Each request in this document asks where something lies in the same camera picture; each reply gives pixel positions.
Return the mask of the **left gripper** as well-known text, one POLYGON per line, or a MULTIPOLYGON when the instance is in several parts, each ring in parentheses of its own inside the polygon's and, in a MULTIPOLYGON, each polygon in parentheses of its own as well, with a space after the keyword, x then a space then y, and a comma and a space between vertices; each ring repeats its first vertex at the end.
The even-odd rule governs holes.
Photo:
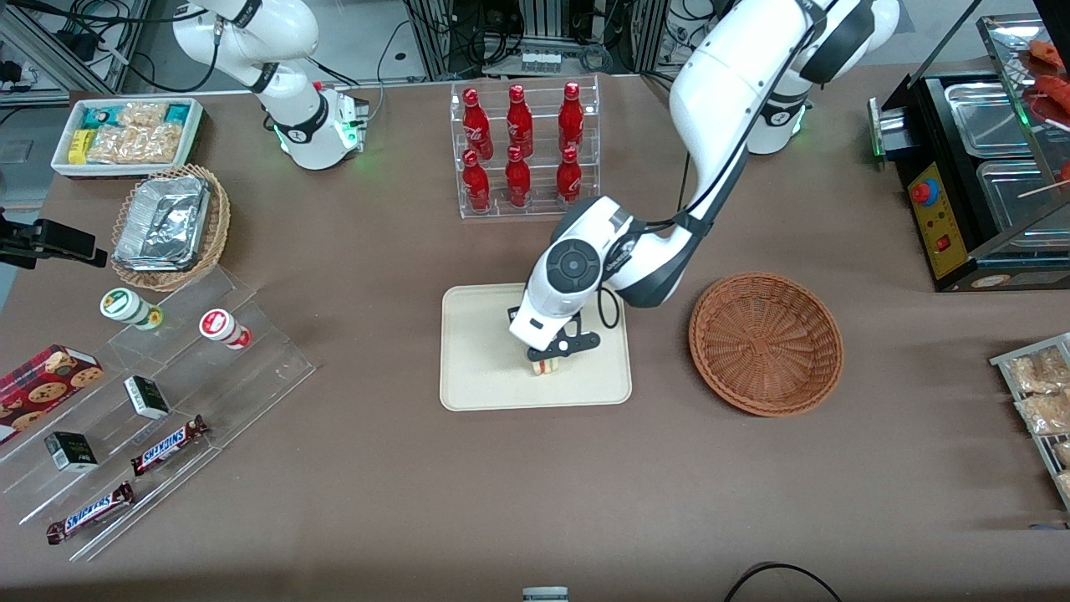
POLYGON ((547 360, 547 370, 561 370, 577 359, 578 352, 547 359, 546 349, 574 314, 581 311, 586 300, 588 291, 562 293, 555 288, 528 288, 523 291, 519 310, 508 331, 528 346, 528 361, 547 360))

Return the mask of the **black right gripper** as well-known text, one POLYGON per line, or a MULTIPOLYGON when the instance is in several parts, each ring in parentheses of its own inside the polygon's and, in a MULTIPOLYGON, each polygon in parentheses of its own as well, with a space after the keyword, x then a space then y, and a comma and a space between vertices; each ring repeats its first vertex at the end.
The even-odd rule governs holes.
POLYGON ((34 271, 39 259, 60 258, 103 269, 108 254, 96 247, 95 236, 51 220, 13 222, 1 210, 1 263, 34 271), (37 233, 37 254, 32 237, 37 233))

